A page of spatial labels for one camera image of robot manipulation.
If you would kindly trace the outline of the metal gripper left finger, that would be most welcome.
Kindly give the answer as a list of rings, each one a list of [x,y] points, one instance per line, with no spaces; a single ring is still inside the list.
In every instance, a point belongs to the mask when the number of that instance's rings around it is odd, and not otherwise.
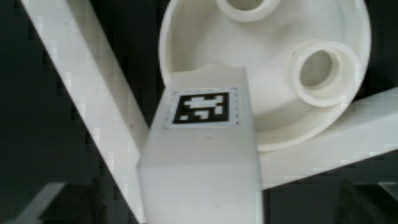
[[[101,183],[50,183],[16,219],[14,224],[107,224]]]

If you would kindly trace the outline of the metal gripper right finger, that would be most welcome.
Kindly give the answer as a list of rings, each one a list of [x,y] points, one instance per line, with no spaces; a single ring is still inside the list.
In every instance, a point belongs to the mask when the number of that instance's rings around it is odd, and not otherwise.
[[[341,181],[334,224],[398,224],[398,182]]]

